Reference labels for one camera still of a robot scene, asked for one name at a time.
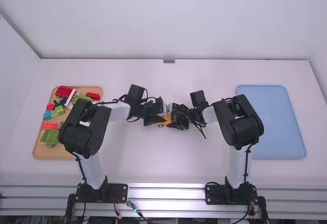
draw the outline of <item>metal frame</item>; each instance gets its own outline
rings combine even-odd
[[[209,206],[204,184],[128,184],[128,197],[145,217],[240,218],[246,206]],[[64,215],[67,198],[76,186],[0,186],[0,215]],[[258,187],[271,219],[327,219],[326,188]],[[138,217],[124,204],[122,216]],[[81,215],[83,203],[73,215]],[[87,204],[86,216],[115,216],[113,204]]]

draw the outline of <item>white wall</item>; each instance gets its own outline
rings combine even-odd
[[[44,58],[309,59],[327,98],[326,2],[0,0],[0,8]]]
[[[39,62],[39,57],[0,15],[0,161]]]

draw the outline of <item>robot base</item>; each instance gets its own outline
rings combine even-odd
[[[107,177],[99,190],[94,190],[90,185],[78,184],[76,191],[76,203],[126,203],[127,184],[108,183]]]
[[[248,201],[258,202],[256,187],[248,182],[233,189],[225,177],[225,185],[206,185],[205,203],[207,205],[248,205]]]

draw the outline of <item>blue tray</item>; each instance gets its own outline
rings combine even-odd
[[[306,148],[287,90],[280,85],[240,85],[261,118],[265,132],[253,152],[254,159],[303,159]]]

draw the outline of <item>light green lego brick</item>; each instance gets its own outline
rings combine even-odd
[[[73,101],[72,101],[72,104],[75,104],[76,101],[77,101],[78,99],[81,99],[81,98],[83,98],[83,97],[84,97],[84,96],[82,96],[82,95],[80,95],[80,94],[76,95],[75,98],[74,98]]]
[[[59,105],[55,108],[55,112],[58,114],[58,115],[61,115],[61,114],[64,114],[65,113],[65,110],[63,108],[62,105]]]
[[[87,97],[87,96],[83,97],[83,99],[84,99],[84,100],[88,100],[88,101],[93,101],[93,99],[92,99],[92,98],[90,98],[90,97]]]
[[[42,135],[41,142],[47,145],[56,145],[58,142],[58,134],[58,130],[46,129]]]
[[[55,118],[55,117],[59,116],[59,114],[58,114],[55,110],[51,110],[51,111],[50,111],[50,116],[51,116],[52,118]]]

